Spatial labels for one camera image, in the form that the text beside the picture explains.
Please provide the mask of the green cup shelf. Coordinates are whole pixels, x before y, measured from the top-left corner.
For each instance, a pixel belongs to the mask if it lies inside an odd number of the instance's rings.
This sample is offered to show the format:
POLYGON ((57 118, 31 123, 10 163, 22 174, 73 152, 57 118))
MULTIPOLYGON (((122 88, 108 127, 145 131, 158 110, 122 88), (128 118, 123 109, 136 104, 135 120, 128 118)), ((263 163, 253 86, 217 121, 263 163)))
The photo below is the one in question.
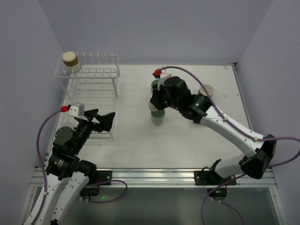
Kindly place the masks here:
POLYGON ((158 79, 154 80, 154 81, 151 83, 150 91, 151 91, 152 94, 153 94, 153 91, 155 91, 155 90, 158 89, 158 83, 159 83, 159 80, 158 80, 158 79))
POLYGON ((164 121, 164 117, 165 117, 165 111, 164 110, 158 110, 158 111, 151 111, 151 119, 154 125, 161 125, 164 121))

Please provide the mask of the black mug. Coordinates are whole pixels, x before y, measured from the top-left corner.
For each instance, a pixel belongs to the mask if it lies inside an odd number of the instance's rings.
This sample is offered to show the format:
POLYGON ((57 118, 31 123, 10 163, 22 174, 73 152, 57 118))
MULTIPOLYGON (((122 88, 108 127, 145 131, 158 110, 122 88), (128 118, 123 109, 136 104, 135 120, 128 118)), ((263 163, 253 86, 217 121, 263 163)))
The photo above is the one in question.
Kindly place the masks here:
POLYGON ((198 93, 202 94, 204 96, 210 96, 212 97, 214 94, 214 89, 211 85, 209 84, 204 84, 204 87, 206 89, 206 91, 204 90, 204 88, 202 86, 200 86, 198 93))

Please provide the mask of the brown and cream cup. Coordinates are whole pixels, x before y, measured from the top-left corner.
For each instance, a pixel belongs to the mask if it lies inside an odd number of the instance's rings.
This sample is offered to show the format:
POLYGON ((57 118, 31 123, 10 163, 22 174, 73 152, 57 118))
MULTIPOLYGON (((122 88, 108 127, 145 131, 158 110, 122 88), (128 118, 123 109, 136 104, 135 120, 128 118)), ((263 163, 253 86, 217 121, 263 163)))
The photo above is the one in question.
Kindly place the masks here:
POLYGON ((66 70, 70 73, 79 73, 82 66, 75 52, 68 51, 62 55, 62 60, 65 64, 66 70))

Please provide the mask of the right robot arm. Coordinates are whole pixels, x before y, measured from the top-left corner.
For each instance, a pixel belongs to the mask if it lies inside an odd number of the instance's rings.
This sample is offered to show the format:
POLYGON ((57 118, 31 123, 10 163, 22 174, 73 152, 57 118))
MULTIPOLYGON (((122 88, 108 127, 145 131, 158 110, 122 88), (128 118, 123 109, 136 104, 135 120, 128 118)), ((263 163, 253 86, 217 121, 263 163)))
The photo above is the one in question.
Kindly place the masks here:
POLYGON ((185 81, 177 76, 164 78, 152 87, 150 109, 160 111, 168 107, 217 132, 242 152, 237 157, 216 160, 208 177, 227 178, 244 173, 254 179, 262 178, 275 153, 276 141, 272 135, 264 137, 235 120, 230 126, 229 117, 217 112, 207 96, 191 93, 185 81))

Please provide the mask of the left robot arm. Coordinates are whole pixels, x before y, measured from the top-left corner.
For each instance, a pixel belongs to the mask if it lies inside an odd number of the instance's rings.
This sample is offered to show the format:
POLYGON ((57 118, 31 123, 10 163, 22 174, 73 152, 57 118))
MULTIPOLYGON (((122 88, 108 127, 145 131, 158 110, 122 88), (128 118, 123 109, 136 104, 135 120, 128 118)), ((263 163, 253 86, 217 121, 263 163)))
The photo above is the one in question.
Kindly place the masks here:
POLYGON ((114 112, 99 115, 98 109, 84 110, 74 105, 60 107, 78 122, 75 128, 63 126, 55 133, 47 166, 41 166, 43 190, 26 225, 59 225, 70 204, 90 181, 96 181, 97 166, 78 157, 92 132, 110 131, 114 112))

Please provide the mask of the beige cup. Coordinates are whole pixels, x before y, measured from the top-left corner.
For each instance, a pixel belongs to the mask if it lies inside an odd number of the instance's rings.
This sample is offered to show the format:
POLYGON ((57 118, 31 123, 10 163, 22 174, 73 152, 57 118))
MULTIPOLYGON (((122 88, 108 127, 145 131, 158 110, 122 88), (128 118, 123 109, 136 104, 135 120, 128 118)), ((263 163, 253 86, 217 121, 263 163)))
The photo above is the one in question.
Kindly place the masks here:
POLYGON ((150 109, 151 112, 157 112, 158 111, 158 109, 151 102, 149 102, 148 108, 150 109))

